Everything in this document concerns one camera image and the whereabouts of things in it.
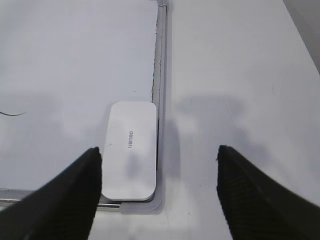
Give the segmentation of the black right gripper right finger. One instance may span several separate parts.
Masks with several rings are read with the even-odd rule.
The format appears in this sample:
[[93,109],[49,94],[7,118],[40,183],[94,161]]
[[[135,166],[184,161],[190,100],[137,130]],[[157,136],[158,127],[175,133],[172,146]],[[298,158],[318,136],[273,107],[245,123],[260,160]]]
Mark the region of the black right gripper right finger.
[[234,240],[318,240],[320,208],[220,145],[217,196]]

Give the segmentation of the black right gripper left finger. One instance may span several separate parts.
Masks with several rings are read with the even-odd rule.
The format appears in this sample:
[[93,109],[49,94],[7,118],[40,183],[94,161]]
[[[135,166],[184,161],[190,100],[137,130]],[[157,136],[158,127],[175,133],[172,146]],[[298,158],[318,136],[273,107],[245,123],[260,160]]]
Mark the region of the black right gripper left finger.
[[102,156],[89,148],[50,182],[0,212],[2,240],[86,240],[102,191]]

